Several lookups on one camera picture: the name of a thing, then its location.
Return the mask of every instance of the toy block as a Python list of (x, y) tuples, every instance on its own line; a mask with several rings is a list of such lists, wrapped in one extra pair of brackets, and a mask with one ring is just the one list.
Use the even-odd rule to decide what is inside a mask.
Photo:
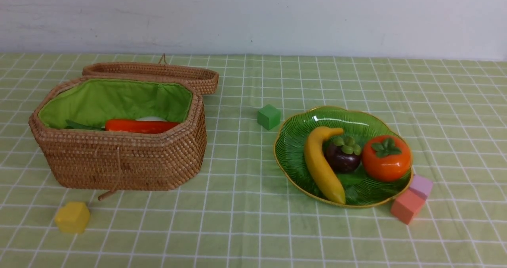
[(72, 201), (58, 210), (55, 223), (64, 234), (82, 234), (90, 220), (90, 211), (85, 203)]
[(419, 214), (425, 203), (425, 200), (414, 192), (406, 190), (396, 198), (395, 203), (393, 203), (391, 207), (391, 214), (397, 217), (402, 223), (409, 225), (417, 214)]
[(280, 124), (281, 111), (271, 104), (257, 111), (257, 123), (267, 130)]
[(423, 176), (414, 175), (409, 190), (426, 200), (433, 189), (433, 182)]

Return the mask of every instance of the yellow wooden block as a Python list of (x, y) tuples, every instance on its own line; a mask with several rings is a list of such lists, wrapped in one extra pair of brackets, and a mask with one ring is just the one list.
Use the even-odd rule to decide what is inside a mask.
[(90, 220), (90, 211), (85, 203), (71, 201), (58, 210), (56, 226), (64, 234), (82, 234)]

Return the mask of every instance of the green wooden block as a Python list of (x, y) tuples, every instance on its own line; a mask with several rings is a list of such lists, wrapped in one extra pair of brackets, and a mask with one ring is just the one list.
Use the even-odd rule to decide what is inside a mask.
[(262, 125), (267, 130), (280, 124), (281, 111), (271, 104), (257, 111), (257, 123)]

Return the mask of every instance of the fake fruit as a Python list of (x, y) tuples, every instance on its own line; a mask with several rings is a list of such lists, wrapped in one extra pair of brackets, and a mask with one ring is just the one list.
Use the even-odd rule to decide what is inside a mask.
[(326, 148), (326, 160), (331, 168), (339, 173), (349, 173), (361, 163), (361, 147), (353, 137), (338, 137)]
[(329, 201), (345, 204), (345, 191), (342, 183), (326, 161), (322, 145), (332, 136), (343, 134), (342, 128), (320, 126), (312, 130), (306, 138), (304, 158), (308, 171), (317, 187)]
[(377, 136), (362, 149), (364, 170), (377, 181), (394, 182), (410, 169), (411, 164), (409, 146), (396, 136)]
[(138, 121), (132, 119), (109, 119), (105, 131), (123, 131), (136, 134), (161, 134), (178, 125), (169, 121)]

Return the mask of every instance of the toy carrot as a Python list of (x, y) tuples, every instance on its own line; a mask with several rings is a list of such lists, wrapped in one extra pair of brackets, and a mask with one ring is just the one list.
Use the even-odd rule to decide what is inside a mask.
[(137, 134), (161, 134), (178, 125), (170, 121), (139, 121), (132, 119), (109, 119), (105, 131), (123, 131)]

